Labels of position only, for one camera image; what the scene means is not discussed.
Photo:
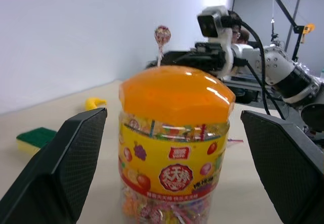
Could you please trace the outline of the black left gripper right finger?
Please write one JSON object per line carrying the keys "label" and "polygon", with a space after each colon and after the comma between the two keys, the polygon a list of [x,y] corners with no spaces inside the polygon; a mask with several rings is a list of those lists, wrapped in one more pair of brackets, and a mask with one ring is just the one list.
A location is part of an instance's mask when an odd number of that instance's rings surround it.
{"label": "black left gripper right finger", "polygon": [[256,171],[283,224],[324,224],[324,152],[295,124],[243,110]]}

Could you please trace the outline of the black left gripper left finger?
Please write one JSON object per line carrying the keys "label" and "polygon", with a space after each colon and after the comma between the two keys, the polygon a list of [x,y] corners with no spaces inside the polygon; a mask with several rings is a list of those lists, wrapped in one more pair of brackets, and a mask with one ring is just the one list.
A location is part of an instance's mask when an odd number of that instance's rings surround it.
{"label": "black left gripper left finger", "polygon": [[0,224],[76,224],[96,171],[106,108],[67,119],[0,200]]}

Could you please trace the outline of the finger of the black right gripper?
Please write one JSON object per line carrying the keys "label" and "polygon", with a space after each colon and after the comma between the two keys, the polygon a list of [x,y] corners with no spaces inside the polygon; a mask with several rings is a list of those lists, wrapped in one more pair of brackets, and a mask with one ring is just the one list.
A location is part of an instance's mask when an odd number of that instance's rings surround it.
{"label": "finger of the black right gripper", "polygon": [[[145,69],[150,69],[157,67],[158,59],[149,61],[148,64],[145,66]],[[178,60],[178,61],[161,61],[160,66],[185,66],[189,68],[193,68],[194,66],[191,65],[187,60]]]}
{"label": "finger of the black right gripper", "polygon": [[185,60],[194,55],[193,51],[168,51],[163,55],[163,60]]}

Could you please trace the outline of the lollipop white stick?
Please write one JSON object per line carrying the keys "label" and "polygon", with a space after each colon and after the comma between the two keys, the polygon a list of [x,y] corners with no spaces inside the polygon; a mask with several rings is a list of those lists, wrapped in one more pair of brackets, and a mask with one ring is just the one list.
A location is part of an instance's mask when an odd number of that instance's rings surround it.
{"label": "lollipop white stick", "polygon": [[163,58],[163,47],[170,41],[171,32],[168,27],[160,25],[154,31],[154,38],[158,46],[157,67],[159,67]]}

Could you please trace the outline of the orange plastic jar lid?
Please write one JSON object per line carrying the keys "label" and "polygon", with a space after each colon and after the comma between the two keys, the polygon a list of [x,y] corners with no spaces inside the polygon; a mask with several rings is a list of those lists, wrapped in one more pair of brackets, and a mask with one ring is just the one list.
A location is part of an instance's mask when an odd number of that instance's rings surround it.
{"label": "orange plastic jar lid", "polygon": [[146,69],[119,86],[125,112],[174,126],[227,122],[235,94],[219,79],[184,66]]}

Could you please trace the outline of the clear lollipop jar yellow label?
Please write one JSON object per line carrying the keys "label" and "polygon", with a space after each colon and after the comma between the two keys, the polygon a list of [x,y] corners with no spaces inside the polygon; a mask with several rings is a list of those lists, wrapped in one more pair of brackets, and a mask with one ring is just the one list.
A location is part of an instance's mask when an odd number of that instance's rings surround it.
{"label": "clear lollipop jar yellow label", "polygon": [[121,112],[118,168],[126,224],[207,224],[229,122],[173,126]]}

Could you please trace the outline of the person with glasses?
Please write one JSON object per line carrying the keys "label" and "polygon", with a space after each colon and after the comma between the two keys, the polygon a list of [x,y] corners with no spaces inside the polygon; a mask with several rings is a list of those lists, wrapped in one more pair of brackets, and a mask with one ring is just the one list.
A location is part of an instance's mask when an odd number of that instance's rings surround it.
{"label": "person with glasses", "polygon": [[241,28],[238,25],[233,25],[232,27],[232,44],[248,44],[250,38],[250,33],[244,29]]}

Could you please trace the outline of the green and yellow sponge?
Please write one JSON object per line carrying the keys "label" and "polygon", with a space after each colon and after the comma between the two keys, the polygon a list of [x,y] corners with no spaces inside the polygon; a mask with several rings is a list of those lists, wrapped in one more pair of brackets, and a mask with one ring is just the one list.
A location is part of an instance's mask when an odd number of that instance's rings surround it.
{"label": "green and yellow sponge", "polygon": [[29,155],[35,155],[42,147],[50,142],[56,135],[56,131],[45,127],[39,127],[16,136],[18,149]]}

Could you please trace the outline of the black rounded robot part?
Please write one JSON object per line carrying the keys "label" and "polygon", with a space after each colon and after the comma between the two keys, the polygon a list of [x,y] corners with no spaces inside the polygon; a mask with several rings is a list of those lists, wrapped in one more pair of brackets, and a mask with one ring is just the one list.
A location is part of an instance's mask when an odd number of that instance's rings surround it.
{"label": "black rounded robot part", "polygon": [[305,106],[301,110],[301,118],[309,128],[317,132],[324,131],[324,104],[316,103]]}

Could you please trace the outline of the yellow toy banana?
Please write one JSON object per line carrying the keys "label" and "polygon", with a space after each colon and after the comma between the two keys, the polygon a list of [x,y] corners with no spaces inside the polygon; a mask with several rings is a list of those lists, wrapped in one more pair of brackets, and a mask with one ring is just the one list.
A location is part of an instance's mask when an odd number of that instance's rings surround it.
{"label": "yellow toy banana", "polygon": [[100,107],[102,105],[104,105],[106,107],[107,101],[104,99],[95,98],[95,97],[87,98],[85,101],[85,110],[90,111],[93,109],[97,109],[98,107]]}

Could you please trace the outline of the black stand with yellow clamp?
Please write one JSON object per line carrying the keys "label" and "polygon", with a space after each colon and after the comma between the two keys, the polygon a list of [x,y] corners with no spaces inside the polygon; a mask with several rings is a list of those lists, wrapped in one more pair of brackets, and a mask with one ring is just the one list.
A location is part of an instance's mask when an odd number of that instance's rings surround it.
{"label": "black stand with yellow clamp", "polygon": [[273,0],[273,2],[276,2],[278,4],[280,9],[282,10],[284,15],[286,16],[286,18],[290,22],[294,34],[298,35],[296,45],[295,45],[293,55],[292,55],[292,60],[294,62],[297,62],[298,58],[299,58],[298,57],[298,51],[299,51],[300,44],[304,43],[306,34],[309,34],[310,32],[315,30],[315,25],[313,23],[309,23],[307,25],[297,25],[296,22],[295,22],[295,19],[290,15],[287,8],[283,4],[282,0]]}

